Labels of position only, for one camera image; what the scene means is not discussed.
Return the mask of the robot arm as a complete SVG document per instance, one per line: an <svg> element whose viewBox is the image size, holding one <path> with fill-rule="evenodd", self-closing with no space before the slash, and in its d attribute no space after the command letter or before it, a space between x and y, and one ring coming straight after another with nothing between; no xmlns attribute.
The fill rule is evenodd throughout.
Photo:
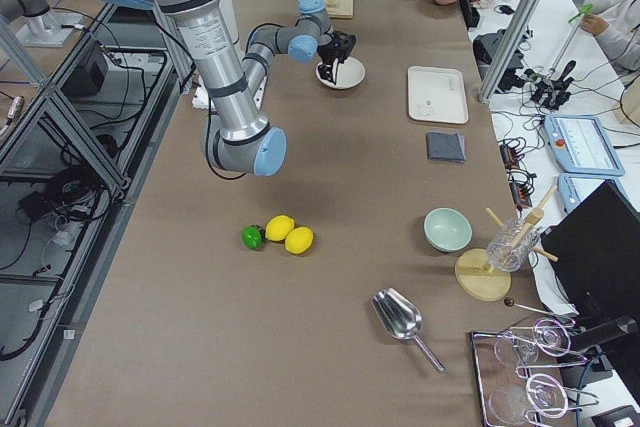
<svg viewBox="0 0 640 427"><path fill-rule="evenodd" d="M300 16L292 27L257 27L243 54L233 45L222 0L102 1L139 10L159 8L175 22L210 99L203 152L212 170L276 174L286 157L286 135L255 103L274 57L287 54L298 62L320 58L317 72L333 83L337 64L356 45L354 35L332 26L324 0L298 0Z"/></svg>
<svg viewBox="0 0 640 427"><path fill-rule="evenodd" d="M27 47L62 47L82 14L54 12L47 0L1 0L1 19L10 24L23 17L16 37Z"/></svg>

